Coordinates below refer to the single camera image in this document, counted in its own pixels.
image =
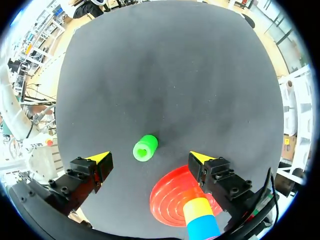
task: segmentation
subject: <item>bolt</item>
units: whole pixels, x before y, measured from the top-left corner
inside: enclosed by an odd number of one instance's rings
[[[52,187],[52,188],[54,188],[55,186],[57,186],[55,180],[50,179],[50,180],[48,181],[48,183],[49,183],[50,187]]]
[[[79,173],[77,174],[77,176],[78,176],[78,178],[79,178],[80,180],[85,179],[85,176],[84,176],[84,174],[83,174],[82,172],[79,172]]]
[[[231,194],[236,194],[237,192],[239,192],[239,189],[238,189],[237,187],[233,187],[233,188],[231,188],[231,190],[230,190],[230,193],[231,193]]]
[[[66,186],[63,186],[61,188],[61,192],[65,195],[68,195],[70,193],[69,189]]]
[[[251,180],[247,180],[247,181],[245,181],[245,184],[246,184],[247,186],[251,186],[252,181],[251,181]]]
[[[221,173],[217,173],[214,178],[216,180],[219,180],[220,178],[222,178],[222,174]]]

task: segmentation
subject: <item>cable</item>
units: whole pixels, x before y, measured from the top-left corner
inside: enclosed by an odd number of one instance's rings
[[[32,88],[32,87],[27,87],[26,89],[31,89],[31,90],[36,91],[37,93],[39,93],[39,94],[41,94],[41,95],[43,95],[43,96],[47,97],[47,98],[50,98],[50,99],[56,100],[55,98],[53,98],[53,97],[51,97],[51,96],[48,96],[48,95],[45,95],[45,94],[43,94],[43,93],[41,93],[41,92],[39,92],[39,91],[35,90],[35,89],[34,89],[34,88]]]
[[[48,124],[46,124],[43,128],[40,129],[40,133],[42,133],[50,124],[52,124],[55,121],[55,119],[53,119],[52,121],[50,121]]]
[[[252,218],[250,221],[247,221],[241,228],[233,232],[227,239],[242,240],[248,233],[255,229],[255,227],[257,227],[259,223],[264,220],[266,215],[272,210],[273,206],[273,200],[270,199],[270,201],[264,206],[263,209],[261,209],[261,211],[257,213],[257,215],[254,216],[254,218]]]
[[[11,144],[12,144],[12,142],[13,142],[15,139],[16,139],[15,137],[12,137],[12,138],[10,139],[10,141],[8,142],[8,149],[9,149],[9,153],[10,153],[12,159],[15,159],[15,157],[14,157],[14,154],[12,153],[12,151],[11,151]]]
[[[266,178],[264,181],[264,185],[262,187],[262,190],[259,194],[259,196],[257,197],[257,199],[255,200],[255,202],[253,203],[252,207],[244,214],[244,216],[242,218],[239,219],[238,222],[236,222],[233,227],[231,227],[228,231],[226,231],[223,235],[228,236],[230,234],[232,234],[234,231],[236,231],[239,227],[241,227],[247,220],[248,218],[253,214],[253,212],[255,211],[255,209],[257,208],[258,204],[260,203],[260,201],[263,199],[264,195],[267,192],[268,189],[268,184],[270,182],[270,176],[271,176],[271,167],[269,167],[268,172],[266,174]]]
[[[34,121],[31,121],[31,127],[30,127],[30,130],[29,130],[29,132],[28,132],[28,134],[26,135],[26,139],[30,136],[30,133],[31,133],[31,131],[32,131],[32,128],[34,127]]]
[[[274,175],[272,173],[271,173],[270,179],[271,179],[271,187],[272,187],[273,199],[274,199],[275,211],[276,211],[275,220],[274,220],[273,225],[276,225],[278,218],[279,218],[279,206],[278,206],[278,200],[277,200],[277,196],[276,196],[275,179],[274,179]]]
[[[56,104],[52,104],[51,106],[48,106],[45,110],[43,110],[42,112],[40,112],[37,115],[37,117],[34,119],[34,121],[39,123],[41,121],[41,119],[43,119],[44,116],[46,115],[46,112],[48,112],[50,109],[54,108],[55,106],[56,106]]]

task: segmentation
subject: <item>shelf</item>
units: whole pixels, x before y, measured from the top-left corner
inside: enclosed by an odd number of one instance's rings
[[[304,183],[293,176],[295,169],[306,169],[312,143],[314,114],[312,109],[312,71],[307,65],[288,76],[279,79],[279,87],[283,103],[284,133],[296,134],[294,155],[289,173],[279,168],[279,174],[295,182]]]

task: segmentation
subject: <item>metal rack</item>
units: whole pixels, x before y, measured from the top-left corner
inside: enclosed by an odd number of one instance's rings
[[[61,6],[57,0],[52,0],[39,14],[33,27],[18,41],[18,59],[22,63],[31,64],[29,75],[34,75],[53,58],[49,52],[58,37],[65,32],[63,24]],[[50,46],[42,47],[49,38],[53,38]]]

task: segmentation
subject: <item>workshop background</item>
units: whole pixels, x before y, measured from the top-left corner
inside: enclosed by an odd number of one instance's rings
[[[285,12],[274,0],[205,0],[203,4],[216,5],[247,16],[253,22],[253,30],[263,44],[276,72],[283,102],[284,133],[275,186],[280,195],[278,203],[283,214],[297,191],[306,182],[313,151],[313,74],[304,44]],[[107,5],[111,11],[116,11],[119,3],[109,0]],[[19,19],[23,21],[19,22],[19,31],[15,35],[15,55],[11,57],[9,65],[12,88],[17,97],[23,96],[29,101],[55,103],[60,70],[68,45],[73,34],[94,20],[94,17],[86,14],[79,19],[72,19],[61,8],[59,0],[33,0],[18,14],[17,20]],[[247,70],[250,69],[251,64],[248,62]],[[45,126],[50,122],[52,121],[48,119],[43,124]],[[53,123],[50,129],[50,134],[54,137],[52,159],[56,171],[61,175],[64,168],[55,128],[56,125]],[[12,167],[12,162],[22,160],[21,143],[8,144],[10,132],[7,131],[2,125],[0,178],[10,186],[25,175],[21,165]],[[77,222],[86,220],[81,210],[69,217]]]

